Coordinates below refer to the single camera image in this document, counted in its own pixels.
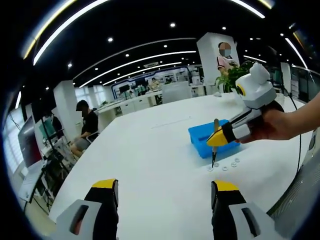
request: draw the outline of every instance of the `black ceiling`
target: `black ceiling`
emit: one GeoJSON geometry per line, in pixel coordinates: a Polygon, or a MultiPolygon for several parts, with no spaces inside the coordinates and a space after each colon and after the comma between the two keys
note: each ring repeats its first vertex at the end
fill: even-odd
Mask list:
{"type": "MultiPolygon", "coordinates": [[[[21,40],[28,37],[32,29],[53,7],[53,4],[48,2],[53,1],[23,1],[23,10],[13,15],[14,26],[9,30],[13,39],[10,42],[11,46],[15,48],[22,46],[21,40]]],[[[94,0],[77,0],[49,25],[41,35],[37,49],[34,48],[25,60],[30,68],[35,51],[39,50],[64,21],[91,2],[94,0]]],[[[164,53],[197,51],[197,40],[207,32],[232,36],[237,42],[237,52],[241,62],[243,55],[246,54],[266,60],[273,66],[278,66],[280,62],[287,59],[289,63],[302,66],[300,59],[285,38],[280,36],[280,33],[283,33],[296,45],[308,66],[317,70],[319,60],[309,59],[310,56],[304,52],[293,37],[293,31],[299,28],[313,37],[314,42],[317,42],[317,35],[312,32],[313,28],[310,26],[312,19],[310,15],[313,11],[310,5],[297,5],[294,1],[278,0],[270,10],[258,0],[245,0],[245,2],[263,13],[265,19],[260,19],[229,0],[107,1],[78,18],[58,35],[36,63],[31,77],[25,83],[25,88],[22,89],[22,96],[27,102],[30,102],[38,98],[45,87],[53,88],[63,80],[74,79],[76,86],[80,86],[103,72],[134,60],[164,53]],[[307,17],[304,17],[305,10],[308,10],[307,17]],[[170,27],[172,22],[176,23],[176,27],[170,27]],[[289,29],[289,26],[295,22],[298,24],[289,29]],[[113,42],[109,43],[108,37],[112,37],[113,42]],[[195,39],[169,40],[177,38],[195,39]],[[76,77],[85,69],[111,55],[160,40],[169,41],[148,44],[117,54],[76,77]]],[[[90,84],[100,84],[100,81],[105,83],[117,78],[118,73],[125,75],[139,70],[138,66],[142,67],[142,65],[159,61],[163,61],[162,64],[180,61],[183,65],[192,62],[201,63],[198,53],[158,57],[122,67],[90,84]]]]}

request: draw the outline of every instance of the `computer screen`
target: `computer screen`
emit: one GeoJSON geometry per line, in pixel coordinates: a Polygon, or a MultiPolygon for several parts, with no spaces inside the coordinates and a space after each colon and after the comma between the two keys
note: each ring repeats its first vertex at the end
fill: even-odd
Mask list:
{"type": "Polygon", "coordinates": [[[129,89],[130,89],[129,85],[124,85],[124,86],[119,87],[120,93],[124,93],[125,91],[128,91],[129,89]]]}
{"type": "Polygon", "coordinates": [[[42,159],[36,140],[32,116],[26,120],[18,133],[18,140],[23,160],[27,168],[42,159]]]}

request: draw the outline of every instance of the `monitor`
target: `monitor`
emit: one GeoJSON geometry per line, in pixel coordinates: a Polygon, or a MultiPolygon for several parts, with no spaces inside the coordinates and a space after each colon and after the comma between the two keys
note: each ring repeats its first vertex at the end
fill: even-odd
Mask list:
{"type": "Polygon", "coordinates": [[[128,91],[129,89],[130,89],[130,86],[129,86],[128,84],[119,87],[119,91],[120,91],[121,94],[124,93],[124,92],[126,92],[126,91],[128,91]]]}
{"type": "Polygon", "coordinates": [[[51,123],[51,119],[49,119],[49,118],[46,119],[45,121],[43,121],[43,124],[41,124],[39,126],[39,129],[40,129],[40,131],[42,133],[42,136],[45,139],[48,139],[48,137],[50,138],[52,135],[54,135],[56,133],[56,130],[55,130],[54,126],[51,123]]]}
{"type": "Polygon", "coordinates": [[[42,159],[36,140],[32,116],[26,120],[18,133],[18,141],[27,168],[42,159]]]}

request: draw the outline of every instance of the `white pillar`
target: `white pillar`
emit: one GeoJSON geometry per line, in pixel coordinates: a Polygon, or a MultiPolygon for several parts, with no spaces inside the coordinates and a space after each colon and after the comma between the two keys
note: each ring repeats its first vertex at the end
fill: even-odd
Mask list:
{"type": "Polygon", "coordinates": [[[82,122],[81,112],[76,111],[77,98],[73,81],[61,81],[53,93],[64,133],[67,139],[72,141],[81,134],[78,126],[82,122]]]}
{"type": "Polygon", "coordinates": [[[291,93],[291,70],[290,65],[286,62],[281,62],[281,72],[283,77],[283,85],[285,89],[291,93]]]}
{"type": "Polygon", "coordinates": [[[228,43],[231,46],[231,54],[233,60],[239,63],[237,44],[231,36],[207,32],[196,43],[202,63],[204,84],[206,86],[207,94],[213,94],[218,90],[217,87],[210,87],[216,83],[217,77],[221,76],[218,70],[217,57],[220,56],[219,44],[228,43]]]}

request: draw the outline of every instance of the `black shirt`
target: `black shirt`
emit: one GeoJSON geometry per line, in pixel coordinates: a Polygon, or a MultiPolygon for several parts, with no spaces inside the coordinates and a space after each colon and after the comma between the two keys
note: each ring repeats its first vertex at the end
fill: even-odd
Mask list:
{"type": "Polygon", "coordinates": [[[83,127],[81,130],[81,135],[85,132],[95,133],[98,131],[98,116],[91,111],[87,116],[83,118],[83,127]]]}

